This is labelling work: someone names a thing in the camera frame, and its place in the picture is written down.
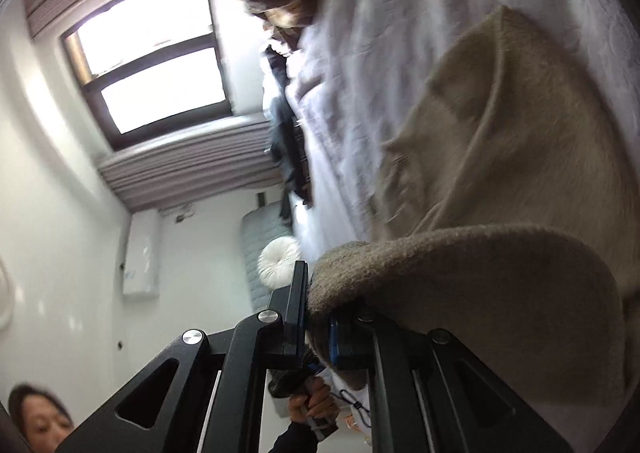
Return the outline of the person's left hand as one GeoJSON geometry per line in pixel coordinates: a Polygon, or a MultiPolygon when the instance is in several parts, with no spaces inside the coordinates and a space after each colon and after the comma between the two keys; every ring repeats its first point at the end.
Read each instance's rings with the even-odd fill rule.
{"type": "Polygon", "coordinates": [[[314,377],[306,395],[291,395],[288,413],[293,423],[306,424],[308,418],[335,421],[340,408],[331,395],[331,388],[322,378],[314,377]]]}

